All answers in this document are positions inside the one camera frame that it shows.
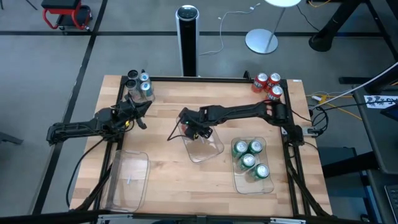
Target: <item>soda can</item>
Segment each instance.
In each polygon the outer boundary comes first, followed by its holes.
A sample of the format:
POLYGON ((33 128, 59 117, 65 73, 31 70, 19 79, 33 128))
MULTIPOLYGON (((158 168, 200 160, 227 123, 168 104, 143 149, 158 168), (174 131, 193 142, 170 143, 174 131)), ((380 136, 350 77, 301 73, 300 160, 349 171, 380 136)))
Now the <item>soda can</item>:
POLYGON ((238 167, 241 171, 246 171, 254 167, 256 163, 256 158, 252 154, 245 154, 243 155, 238 161, 238 167))
POLYGON ((272 87, 271 91, 267 93, 266 100, 279 100, 283 93, 282 87, 279 85, 272 87))
POLYGON ((258 164, 250 170, 249 175, 253 177, 254 180, 262 180, 269 176, 269 169, 264 164, 258 164))
POLYGON ((248 151, 248 144, 244 141, 237 141, 232 149, 232 156, 239 159, 248 151))
POLYGON ((127 73, 127 77, 128 77, 130 80, 135 80, 135 81, 137 81, 137 80, 138 80, 138 72, 137 72, 137 70, 131 70, 131 71, 129 71, 129 72, 127 73))
POLYGON ((140 80, 141 83, 144 83, 144 82, 149 82, 149 83, 151 83, 151 82, 150 82, 150 79, 149 79, 149 74, 146 73, 146 72, 141 73, 141 75, 139 75, 139 80, 140 80))
POLYGON ((262 151, 262 144, 260 141, 253 140, 249 144, 249 152, 251 154, 257 154, 262 151))
POLYGON ((280 81, 280 75, 278 73, 272 73, 267 79, 267 84, 264 87, 264 91, 268 93, 272 87, 276 86, 280 81))
POLYGON ((139 89, 139 85, 136 80, 128 80, 125 84, 127 90, 129 91, 131 99, 139 103, 141 101, 141 91, 139 89))
POLYGON ((251 90, 255 93, 261 92, 267 83, 267 75, 265 73, 260 73, 254 79, 253 85, 251 85, 251 90))
POLYGON ((146 99, 147 101, 155 100, 154 91, 152 89, 152 85, 149 82, 141 83, 141 92, 142 92, 143 98, 146 99))

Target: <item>clear plastic container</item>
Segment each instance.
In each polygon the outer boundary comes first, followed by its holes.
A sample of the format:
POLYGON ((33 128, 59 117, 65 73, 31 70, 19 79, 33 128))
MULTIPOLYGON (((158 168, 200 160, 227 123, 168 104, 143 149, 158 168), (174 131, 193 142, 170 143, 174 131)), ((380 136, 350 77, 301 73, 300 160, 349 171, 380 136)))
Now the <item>clear plastic container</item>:
POLYGON ((149 175, 148 155, 116 151, 111 174, 103 189, 101 208, 114 212, 135 212, 142 206, 149 175))
MULTIPOLYGON (((184 135, 181 123, 178 124, 178 130, 180 131, 181 135, 184 135)), ((208 139, 199 136, 198 139, 192 141, 189 138, 182 137, 184 145, 187 148, 189 158, 192 162, 205 161, 224 151, 224 144, 220 141, 215 128, 212 128, 212 130, 213 133, 208 139)))
POLYGON ((262 137, 245 137, 245 138, 234 138, 231 141, 231 159, 232 159, 232 175, 234 179, 235 190, 241 194, 265 194, 271 193, 274 190, 274 184, 271 181, 272 172, 268 165, 267 152, 266 152, 266 140, 262 137), (254 180, 249 175, 251 169, 242 171, 238 166, 239 159, 232 156, 232 150, 237 141, 244 141, 248 145, 252 140, 258 140, 262 143, 262 151, 259 154, 255 154, 256 166, 257 164, 264 164, 269 169, 269 175, 265 179, 254 180))

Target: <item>white lamp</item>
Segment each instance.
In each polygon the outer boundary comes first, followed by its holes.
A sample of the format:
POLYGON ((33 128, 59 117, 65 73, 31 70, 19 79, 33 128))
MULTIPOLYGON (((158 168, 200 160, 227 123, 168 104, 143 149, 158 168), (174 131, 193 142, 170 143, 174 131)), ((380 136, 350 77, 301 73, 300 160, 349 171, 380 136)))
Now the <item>white lamp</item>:
POLYGON ((254 29, 250 30, 248 34, 246 34, 245 38, 246 45, 252 51, 259 54, 269 54, 278 47, 278 39, 276 38, 274 33, 276 31, 276 28, 278 28, 282 16, 284 15, 285 9, 287 7, 292 7, 297 5, 301 0, 265 0, 265 1, 273 6, 281 7, 282 12, 272 32, 265 29, 254 29))

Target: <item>red soda can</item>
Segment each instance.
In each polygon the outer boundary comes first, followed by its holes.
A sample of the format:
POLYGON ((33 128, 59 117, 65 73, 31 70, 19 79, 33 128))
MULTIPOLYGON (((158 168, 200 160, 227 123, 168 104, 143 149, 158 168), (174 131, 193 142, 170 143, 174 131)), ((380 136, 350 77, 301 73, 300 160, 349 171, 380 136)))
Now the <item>red soda can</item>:
POLYGON ((283 92, 282 87, 279 85, 273 86, 271 91, 267 93, 266 100, 279 100, 283 92))
POLYGON ((255 93, 261 92, 267 83, 267 75, 260 73, 254 79, 253 85, 251 85, 251 90, 255 93))
POLYGON ((264 91, 268 93, 273 86, 279 83, 279 81, 280 75, 278 73, 272 73, 267 80, 267 85, 264 87, 264 91))

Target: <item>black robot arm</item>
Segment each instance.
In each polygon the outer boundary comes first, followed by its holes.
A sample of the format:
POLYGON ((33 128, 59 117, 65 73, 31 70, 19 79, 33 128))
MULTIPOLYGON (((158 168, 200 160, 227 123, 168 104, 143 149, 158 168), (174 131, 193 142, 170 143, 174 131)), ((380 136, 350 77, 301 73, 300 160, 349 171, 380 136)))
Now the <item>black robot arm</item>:
POLYGON ((180 123, 186 137, 196 139, 199 136, 209 138, 213 132, 210 128, 227 120, 258 117, 269 124, 286 130, 289 143, 294 146, 304 144, 302 128, 292 124, 289 111, 280 101, 265 100, 252 105, 225 108, 220 105, 204 106, 199 111, 184 108, 180 114, 180 123))
POLYGON ((129 97, 126 98, 126 101, 121 101, 115 106, 99 110, 89 121, 53 124, 47 132, 47 141, 53 145, 70 138, 89 136, 102 136, 107 141, 113 141, 112 138, 126 131, 126 123, 134 120, 140 128, 146 129, 141 118, 152 102, 134 103, 129 97))

